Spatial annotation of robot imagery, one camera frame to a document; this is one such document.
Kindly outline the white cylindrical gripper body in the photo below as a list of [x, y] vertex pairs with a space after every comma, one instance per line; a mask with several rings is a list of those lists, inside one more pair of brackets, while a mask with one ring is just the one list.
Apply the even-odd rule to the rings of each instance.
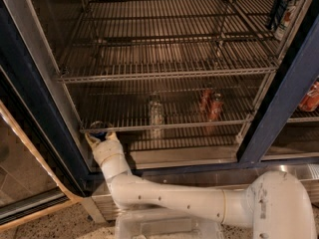
[[94, 160], [98, 165], [116, 154], [123, 154], [123, 147], [118, 140], [105, 140], [95, 144], [92, 148]]

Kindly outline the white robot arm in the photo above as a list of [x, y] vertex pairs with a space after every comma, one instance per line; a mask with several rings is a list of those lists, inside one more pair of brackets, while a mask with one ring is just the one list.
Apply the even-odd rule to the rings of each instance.
[[85, 134], [116, 205], [157, 205], [253, 230], [253, 239], [317, 239], [309, 195], [284, 171], [268, 171], [244, 190], [161, 184], [132, 174], [113, 132], [99, 139]]

